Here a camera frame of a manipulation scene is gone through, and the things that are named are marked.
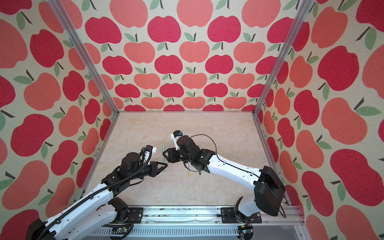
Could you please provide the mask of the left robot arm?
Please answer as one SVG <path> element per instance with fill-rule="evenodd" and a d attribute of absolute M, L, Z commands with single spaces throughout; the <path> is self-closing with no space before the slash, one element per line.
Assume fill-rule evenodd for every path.
<path fill-rule="evenodd" d="M 32 222 L 26 239 L 80 240 L 99 227 L 111 228 L 119 240 L 127 237 L 139 220 L 118 195 L 132 186 L 132 180 L 142 182 L 167 168 L 166 163 L 151 160 L 153 151 L 144 148 L 140 153 L 128 153 L 89 194 L 44 222 Z"/>

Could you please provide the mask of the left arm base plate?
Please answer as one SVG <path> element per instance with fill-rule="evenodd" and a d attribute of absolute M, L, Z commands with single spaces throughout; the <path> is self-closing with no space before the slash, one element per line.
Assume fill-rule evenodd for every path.
<path fill-rule="evenodd" d="M 133 224 L 140 224 L 142 222 L 144 208 L 129 207 L 128 210 L 131 222 Z"/>

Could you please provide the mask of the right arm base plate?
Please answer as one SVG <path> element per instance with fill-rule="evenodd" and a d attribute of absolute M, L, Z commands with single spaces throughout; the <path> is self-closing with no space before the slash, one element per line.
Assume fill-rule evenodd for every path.
<path fill-rule="evenodd" d="M 221 208 L 220 217 L 223 224 L 261 224 L 263 222 L 260 213 L 247 217 L 240 211 L 235 211 L 234 207 Z"/>

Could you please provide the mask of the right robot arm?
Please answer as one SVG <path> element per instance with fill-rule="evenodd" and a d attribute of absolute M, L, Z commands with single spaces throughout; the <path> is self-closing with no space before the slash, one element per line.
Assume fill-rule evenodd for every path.
<path fill-rule="evenodd" d="M 235 163 L 219 155 L 217 150 L 201 149 L 191 137 L 181 132 L 172 134 L 171 138 L 175 146 L 163 151 L 168 163 L 182 162 L 199 173 L 225 177 L 252 191 L 247 198 L 239 197 L 228 214 L 229 219 L 248 224 L 252 216 L 260 212 L 272 217 L 287 216 L 282 207 L 286 187 L 271 167 L 258 169 Z"/>

